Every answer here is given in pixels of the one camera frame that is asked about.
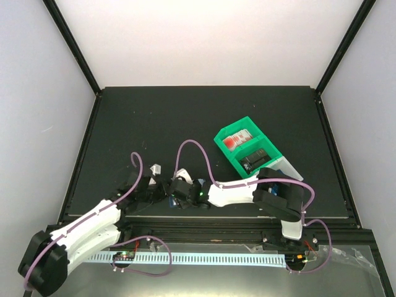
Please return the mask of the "right circuit board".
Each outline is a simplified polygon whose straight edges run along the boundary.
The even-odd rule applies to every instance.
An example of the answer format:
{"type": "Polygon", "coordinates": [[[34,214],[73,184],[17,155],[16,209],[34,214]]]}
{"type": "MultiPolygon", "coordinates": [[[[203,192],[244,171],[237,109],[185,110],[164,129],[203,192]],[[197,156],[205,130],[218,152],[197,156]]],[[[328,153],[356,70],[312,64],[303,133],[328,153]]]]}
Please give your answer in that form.
{"type": "Polygon", "coordinates": [[[287,264],[306,264],[316,259],[317,256],[315,254],[289,254],[285,256],[287,264]]]}

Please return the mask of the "red white credit cards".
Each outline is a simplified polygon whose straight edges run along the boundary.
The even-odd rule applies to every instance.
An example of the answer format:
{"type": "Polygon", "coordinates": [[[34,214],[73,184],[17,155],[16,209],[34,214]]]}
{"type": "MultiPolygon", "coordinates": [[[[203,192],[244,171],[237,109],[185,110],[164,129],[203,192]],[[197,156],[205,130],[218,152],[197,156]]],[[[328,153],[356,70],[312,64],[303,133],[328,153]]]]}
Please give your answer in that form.
{"type": "Polygon", "coordinates": [[[252,138],[253,136],[247,129],[242,129],[223,139],[223,144],[229,151],[233,152],[237,147],[250,141],[252,138]]]}

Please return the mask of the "blue card holder wallet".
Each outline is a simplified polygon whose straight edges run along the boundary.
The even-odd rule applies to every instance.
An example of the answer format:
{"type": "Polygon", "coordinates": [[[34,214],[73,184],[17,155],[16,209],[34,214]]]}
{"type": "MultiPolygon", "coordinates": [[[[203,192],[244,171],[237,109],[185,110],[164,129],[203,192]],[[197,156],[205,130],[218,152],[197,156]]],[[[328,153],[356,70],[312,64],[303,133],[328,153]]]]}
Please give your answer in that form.
{"type": "Polygon", "coordinates": [[[171,182],[169,190],[171,202],[179,209],[203,206],[201,201],[203,197],[202,185],[197,179],[193,180],[192,184],[182,179],[175,179],[171,182]]]}

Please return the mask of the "white card bin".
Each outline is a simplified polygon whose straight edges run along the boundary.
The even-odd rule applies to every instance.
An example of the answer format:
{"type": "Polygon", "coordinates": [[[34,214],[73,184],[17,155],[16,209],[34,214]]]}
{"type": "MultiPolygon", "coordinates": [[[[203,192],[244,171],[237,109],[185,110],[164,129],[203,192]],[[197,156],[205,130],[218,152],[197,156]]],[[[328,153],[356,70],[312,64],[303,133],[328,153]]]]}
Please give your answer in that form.
{"type": "Polygon", "coordinates": [[[287,160],[285,156],[282,156],[275,160],[269,165],[269,168],[275,171],[281,171],[283,174],[297,179],[298,181],[303,181],[304,178],[298,173],[298,171],[293,167],[293,165],[287,160]]]}

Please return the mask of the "right black frame post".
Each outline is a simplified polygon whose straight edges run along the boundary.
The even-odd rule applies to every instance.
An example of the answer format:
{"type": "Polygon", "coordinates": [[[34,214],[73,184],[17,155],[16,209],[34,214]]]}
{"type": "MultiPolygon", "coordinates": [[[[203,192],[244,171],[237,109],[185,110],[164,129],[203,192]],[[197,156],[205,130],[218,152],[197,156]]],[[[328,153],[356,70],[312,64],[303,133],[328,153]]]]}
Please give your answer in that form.
{"type": "Polygon", "coordinates": [[[364,0],[362,1],[359,9],[357,10],[353,20],[351,21],[350,25],[346,33],[344,34],[340,44],[338,45],[332,59],[329,62],[323,76],[321,77],[315,92],[318,96],[321,96],[329,84],[332,76],[335,74],[338,66],[340,65],[342,59],[344,58],[345,54],[347,53],[349,47],[351,46],[353,40],[357,36],[360,28],[364,24],[367,16],[369,15],[370,11],[374,7],[376,0],[364,0]]]}

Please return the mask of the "circuit board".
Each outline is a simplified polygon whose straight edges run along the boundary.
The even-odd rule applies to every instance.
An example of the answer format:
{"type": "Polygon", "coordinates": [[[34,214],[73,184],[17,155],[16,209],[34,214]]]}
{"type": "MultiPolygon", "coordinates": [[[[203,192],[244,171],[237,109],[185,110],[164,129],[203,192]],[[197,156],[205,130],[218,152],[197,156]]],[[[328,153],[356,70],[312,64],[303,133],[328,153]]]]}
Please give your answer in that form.
{"type": "Polygon", "coordinates": [[[113,260],[115,261],[132,261],[134,258],[134,251],[119,251],[113,255],[113,260]]]}
{"type": "Polygon", "coordinates": [[[306,264],[316,259],[317,256],[315,254],[289,254],[285,256],[287,264],[306,264]]]}

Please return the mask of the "left black frame post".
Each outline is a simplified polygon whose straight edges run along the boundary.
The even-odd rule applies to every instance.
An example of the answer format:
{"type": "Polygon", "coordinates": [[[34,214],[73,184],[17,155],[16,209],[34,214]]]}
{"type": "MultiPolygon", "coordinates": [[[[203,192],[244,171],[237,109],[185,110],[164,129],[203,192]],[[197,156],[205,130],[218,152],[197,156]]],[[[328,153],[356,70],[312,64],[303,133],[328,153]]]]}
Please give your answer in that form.
{"type": "Polygon", "coordinates": [[[66,42],[70,52],[72,53],[90,88],[96,96],[99,95],[101,93],[101,88],[97,80],[95,79],[93,72],[89,67],[56,1],[43,0],[43,4],[45,5],[47,11],[49,12],[55,25],[57,26],[63,40],[66,42]]]}

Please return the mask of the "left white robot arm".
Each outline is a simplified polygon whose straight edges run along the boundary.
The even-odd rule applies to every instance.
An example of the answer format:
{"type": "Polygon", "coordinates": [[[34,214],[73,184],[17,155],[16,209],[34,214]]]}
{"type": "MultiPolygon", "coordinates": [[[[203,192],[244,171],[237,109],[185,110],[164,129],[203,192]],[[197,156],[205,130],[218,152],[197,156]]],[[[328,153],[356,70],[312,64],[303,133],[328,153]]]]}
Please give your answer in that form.
{"type": "Polygon", "coordinates": [[[71,272],[95,253],[152,239],[151,234],[133,237],[128,211],[141,202],[154,204],[166,198],[168,183],[146,176],[119,189],[70,224],[34,234],[18,266],[26,291],[42,296],[55,293],[71,272]]]}

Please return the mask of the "black frame post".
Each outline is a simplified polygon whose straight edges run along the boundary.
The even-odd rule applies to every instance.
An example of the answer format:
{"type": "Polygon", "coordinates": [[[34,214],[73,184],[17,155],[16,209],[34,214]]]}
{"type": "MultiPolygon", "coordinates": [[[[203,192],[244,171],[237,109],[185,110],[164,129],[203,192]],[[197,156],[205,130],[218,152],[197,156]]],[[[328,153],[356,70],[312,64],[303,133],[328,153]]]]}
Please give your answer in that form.
{"type": "Polygon", "coordinates": [[[351,21],[350,25],[346,33],[344,34],[340,44],[338,45],[332,59],[329,62],[323,76],[321,77],[315,92],[318,96],[321,96],[329,84],[332,76],[335,74],[338,66],[340,65],[342,59],[344,58],[345,54],[347,53],[349,47],[351,46],[353,40],[357,36],[360,28],[364,24],[367,16],[369,15],[370,11],[374,7],[376,0],[364,0],[362,1],[359,9],[357,10],[353,20],[351,21]]]}
{"type": "Polygon", "coordinates": [[[63,40],[66,42],[70,52],[72,53],[90,88],[96,96],[99,95],[101,93],[101,88],[97,80],[95,79],[93,72],[89,67],[56,1],[43,0],[43,4],[45,5],[47,11],[49,12],[55,25],[57,26],[63,40]]]}

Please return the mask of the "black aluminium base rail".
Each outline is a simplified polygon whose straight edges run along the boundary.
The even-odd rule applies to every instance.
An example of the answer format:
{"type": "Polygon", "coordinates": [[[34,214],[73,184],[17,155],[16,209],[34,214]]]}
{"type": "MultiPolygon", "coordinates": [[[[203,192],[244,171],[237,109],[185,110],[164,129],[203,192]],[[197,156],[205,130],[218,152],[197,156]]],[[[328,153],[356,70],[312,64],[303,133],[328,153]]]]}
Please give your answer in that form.
{"type": "Polygon", "coordinates": [[[303,228],[300,240],[285,239],[281,224],[269,218],[129,217],[119,242],[138,236],[156,236],[165,243],[258,244],[278,251],[306,250],[329,243],[325,228],[313,223],[303,228]]]}

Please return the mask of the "blue credit cards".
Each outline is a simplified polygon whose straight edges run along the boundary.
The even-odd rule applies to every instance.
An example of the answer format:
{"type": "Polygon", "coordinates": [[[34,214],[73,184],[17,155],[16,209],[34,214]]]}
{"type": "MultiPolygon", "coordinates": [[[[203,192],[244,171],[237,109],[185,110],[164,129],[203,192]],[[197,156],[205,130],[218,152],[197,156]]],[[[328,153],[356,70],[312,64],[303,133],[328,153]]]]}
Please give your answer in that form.
{"type": "Polygon", "coordinates": [[[272,195],[277,196],[279,192],[279,185],[278,183],[272,183],[269,185],[268,192],[272,195]]]}

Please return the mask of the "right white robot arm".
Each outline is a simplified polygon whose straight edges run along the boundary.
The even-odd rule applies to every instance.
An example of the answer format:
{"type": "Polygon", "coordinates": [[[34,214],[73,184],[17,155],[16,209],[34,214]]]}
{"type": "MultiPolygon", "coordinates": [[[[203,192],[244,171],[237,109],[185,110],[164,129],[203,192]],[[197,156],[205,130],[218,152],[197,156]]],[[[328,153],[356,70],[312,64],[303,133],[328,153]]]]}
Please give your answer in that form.
{"type": "Polygon", "coordinates": [[[190,181],[184,171],[172,180],[168,193],[179,207],[226,207],[255,204],[270,217],[280,220],[281,241],[296,249],[304,241],[302,182],[279,171],[263,168],[251,177],[225,183],[190,181]]]}

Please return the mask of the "green card bin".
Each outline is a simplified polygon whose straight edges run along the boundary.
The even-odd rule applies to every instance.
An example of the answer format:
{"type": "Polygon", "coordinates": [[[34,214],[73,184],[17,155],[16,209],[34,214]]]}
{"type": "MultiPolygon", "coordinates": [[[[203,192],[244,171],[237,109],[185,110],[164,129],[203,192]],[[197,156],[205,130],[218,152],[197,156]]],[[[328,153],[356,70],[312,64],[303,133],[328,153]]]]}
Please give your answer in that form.
{"type": "Polygon", "coordinates": [[[245,116],[221,128],[213,141],[242,178],[250,177],[254,171],[248,173],[242,166],[241,160],[255,151],[264,149],[270,158],[269,161],[262,164],[256,170],[259,170],[263,166],[271,165],[283,156],[279,149],[274,146],[270,139],[259,129],[249,116],[245,116]],[[250,133],[252,136],[251,139],[236,146],[233,150],[230,150],[224,143],[224,140],[229,136],[240,135],[241,131],[244,130],[250,133]]]}

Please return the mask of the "left circuit board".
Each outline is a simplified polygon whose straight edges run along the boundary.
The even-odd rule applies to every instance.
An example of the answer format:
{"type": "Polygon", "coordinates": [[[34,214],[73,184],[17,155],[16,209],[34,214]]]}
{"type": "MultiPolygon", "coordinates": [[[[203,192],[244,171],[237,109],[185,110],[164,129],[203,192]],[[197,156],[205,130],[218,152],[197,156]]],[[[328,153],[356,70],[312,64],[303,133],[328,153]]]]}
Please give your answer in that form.
{"type": "Polygon", "coordinates": [[[113,260],[115,261],[132,261],[134,258],[134,251],[119,251],[113,255],[113,260]]]}

